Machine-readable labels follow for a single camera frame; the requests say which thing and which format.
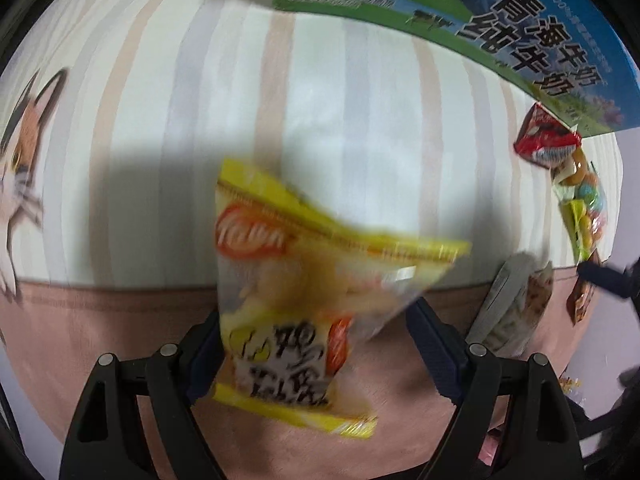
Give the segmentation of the red triangular snack packet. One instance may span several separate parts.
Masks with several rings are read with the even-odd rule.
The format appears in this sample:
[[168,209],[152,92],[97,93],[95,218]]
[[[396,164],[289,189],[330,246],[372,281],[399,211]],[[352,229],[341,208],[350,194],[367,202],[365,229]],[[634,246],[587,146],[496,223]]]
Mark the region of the red triangular snack packet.
[[540,103],[529,110],[513,143],[518,156],[546,169],[558,168],[581,146],[577,130],[568,128]]

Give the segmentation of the yellow Tawn cracker bag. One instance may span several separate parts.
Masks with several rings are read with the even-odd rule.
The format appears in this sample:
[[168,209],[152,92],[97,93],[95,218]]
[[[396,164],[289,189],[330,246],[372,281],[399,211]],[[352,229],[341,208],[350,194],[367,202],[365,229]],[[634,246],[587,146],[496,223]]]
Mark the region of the yellow Tawn cracker bag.
[[367,439],[375,412],[348,358],[470,252],[463,240],[356,229],[280,180],[226,159],[215,188],[216,401]]

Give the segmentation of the brown noodle snack packet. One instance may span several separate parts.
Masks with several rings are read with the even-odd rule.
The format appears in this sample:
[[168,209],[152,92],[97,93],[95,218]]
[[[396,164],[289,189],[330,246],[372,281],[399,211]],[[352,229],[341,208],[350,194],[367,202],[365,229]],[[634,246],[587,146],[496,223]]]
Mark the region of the brown noodle snack packet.
[[576,282],[566,300],[567,313],[576,326],[586,317],[596,286],[577,275]]

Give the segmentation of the cookie packet clear wrapper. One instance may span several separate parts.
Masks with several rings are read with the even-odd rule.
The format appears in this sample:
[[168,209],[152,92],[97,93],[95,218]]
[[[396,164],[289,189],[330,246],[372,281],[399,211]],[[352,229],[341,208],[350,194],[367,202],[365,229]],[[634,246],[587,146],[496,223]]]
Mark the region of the cookie packet clear wrapper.
[[513,255],[499,269],[466,334],[468,344],[482,344],[498,358],[524,353],[553,292],[552,262],[539,267],[528,252]]

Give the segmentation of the colourful candy bag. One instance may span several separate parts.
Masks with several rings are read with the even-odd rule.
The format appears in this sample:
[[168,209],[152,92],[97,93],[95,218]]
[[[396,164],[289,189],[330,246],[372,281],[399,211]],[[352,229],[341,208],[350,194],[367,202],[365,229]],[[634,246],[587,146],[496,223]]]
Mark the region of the colourful candy bag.
[[597,251],[608,225],[601,180],[582,148],[552,170],[552,185],[577,263]]

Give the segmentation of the cardboard milk carton box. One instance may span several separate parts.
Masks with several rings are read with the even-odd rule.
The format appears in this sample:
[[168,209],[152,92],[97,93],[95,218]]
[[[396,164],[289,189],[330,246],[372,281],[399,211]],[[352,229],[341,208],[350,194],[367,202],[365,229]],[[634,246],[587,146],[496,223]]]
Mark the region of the cardboard milk carton box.
[[272,0],[367,21],[457,52],[583,136],[639,125],[639,53],[594,0]]

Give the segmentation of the striped cat print blanket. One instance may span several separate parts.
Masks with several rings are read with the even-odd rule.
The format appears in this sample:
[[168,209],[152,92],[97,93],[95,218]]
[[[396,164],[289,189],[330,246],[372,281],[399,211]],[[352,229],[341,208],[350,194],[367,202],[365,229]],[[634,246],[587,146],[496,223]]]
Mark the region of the striped cat print blanket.
[[562,372],[586,331],[565,309],[573,256],[544,172],[512,151],[532,101],[437,44],[270,0],[55,0],[1,77],[1,115],[60,70],[1,303],[1,377],[29,458],[58,475],[98,356],[142,358],[216,299],[221,162],[281,177],[344,222],[467,240],[431,294],[465,327],[527,250],[558,281],[530,351]]

